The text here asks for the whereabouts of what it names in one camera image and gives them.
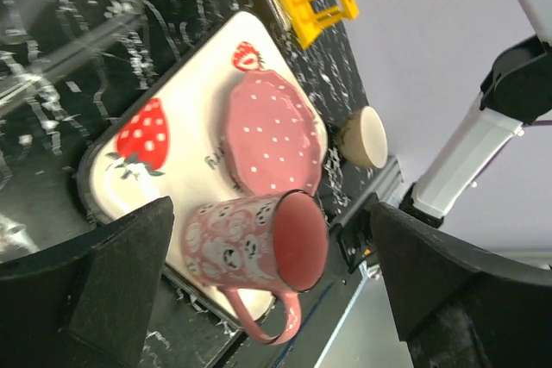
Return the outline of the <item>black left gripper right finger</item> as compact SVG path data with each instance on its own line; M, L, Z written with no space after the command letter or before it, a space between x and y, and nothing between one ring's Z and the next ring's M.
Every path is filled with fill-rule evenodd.
M551 272L386 203L371 229L394 323L416 367L549 367Z

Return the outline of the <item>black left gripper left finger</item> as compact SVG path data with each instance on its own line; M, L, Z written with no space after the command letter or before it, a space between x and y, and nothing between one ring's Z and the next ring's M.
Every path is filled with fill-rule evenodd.
M136 367L173 230L158 198L1 266L3 367Z

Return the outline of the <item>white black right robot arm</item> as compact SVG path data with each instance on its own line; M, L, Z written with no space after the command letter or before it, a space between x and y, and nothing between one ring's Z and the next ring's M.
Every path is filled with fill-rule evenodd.
M551 123L551 0L518 2L534 35L495 59L464 119L399 205L433 228L511 138Z

